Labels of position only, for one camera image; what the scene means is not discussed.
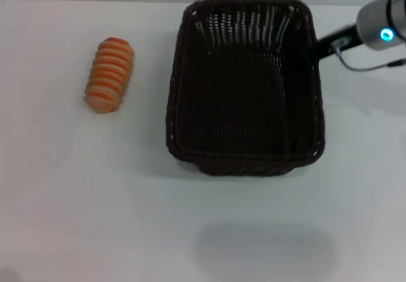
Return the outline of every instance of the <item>blue led light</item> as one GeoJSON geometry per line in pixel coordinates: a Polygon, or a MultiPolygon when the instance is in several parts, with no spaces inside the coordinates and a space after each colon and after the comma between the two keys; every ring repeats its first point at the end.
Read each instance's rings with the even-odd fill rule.
{"type": "Polygon", "coordinates": [[[385,41],[390,41],[393,39],[393,32],[391,29],[383,29],[381,31],[381,39],[385,41]]]}

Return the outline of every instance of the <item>white tabletop surface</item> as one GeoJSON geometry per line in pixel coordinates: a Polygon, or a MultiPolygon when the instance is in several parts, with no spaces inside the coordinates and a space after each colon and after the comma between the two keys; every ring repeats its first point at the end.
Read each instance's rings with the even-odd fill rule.
{"type": "MultiPolygon", "coordinates": [[[[321,159],[213,179],[165,145],[185,6],[0,1],[0,282],[406,281],[406,68],[323,60],[321,159]],[[98,115],[83,90],[110,36],[136,64],[121,109],[98,115]]],[[[311,9],[318,36],[358,11],[311,9]]]]}

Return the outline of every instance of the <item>wicker basket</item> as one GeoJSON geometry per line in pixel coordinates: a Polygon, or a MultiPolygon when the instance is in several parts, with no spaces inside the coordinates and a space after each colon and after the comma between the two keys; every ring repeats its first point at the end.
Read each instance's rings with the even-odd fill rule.
{"type": "Polygon", "coordinates": [[[274,176],[314,163],[324,150],[315,41],[297,0],[204,0],[179,30],[166,142],[210,175],[274,176]]]}

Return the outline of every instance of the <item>orange striped bread roll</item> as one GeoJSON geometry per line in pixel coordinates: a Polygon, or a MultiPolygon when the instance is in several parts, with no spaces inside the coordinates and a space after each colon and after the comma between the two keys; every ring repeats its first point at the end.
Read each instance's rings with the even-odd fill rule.
{"type": "Polygon", "coordinates": [[[99,113],[118,109],[133,71],[134,51],[127,41],[107,38],[98,47],[84,100],[99,113]]]}

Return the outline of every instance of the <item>cable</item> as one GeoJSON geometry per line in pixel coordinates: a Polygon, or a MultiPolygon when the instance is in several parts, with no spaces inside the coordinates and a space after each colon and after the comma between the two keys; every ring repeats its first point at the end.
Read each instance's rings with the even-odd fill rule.
{"type": "Polygon", "coordinates": [[[349,66],[343,58],[343,54],[341,52],[341,48],[337,47],[336,48],[336,55],[338,57],[338,59],[340,59],[341,63],[344,65],[344,67],[346,67],[348,70],[354,71],[354,72],[368,72],[368,71],[373,71],[373,70],[377,70],[378,68],[386,68],[387,65],[377,65],[375,67],[370,67],[370,68],[353,68],[351,66],[349,66]]]}
{"type": "Polygon", "coordinates": [[[379,68],[400,67],[400,66],[406,64],[406,58],[403,58],[403,59],[391,61],[389,63],[385,63],[384,65],[376,65],[376,66],[370,67],[370,68],[353,68],[345,62],[345,60],[343,58],[343,53],[341,52],[341,48],[339,46],[336,48],[336,55],[337,55],[338,59],[340,60],[340,62],[344,65],[344,67],[346,67],[348,70],[351,70],[354,72],[368,72],[368,71],[377,70],[379,68]]]}

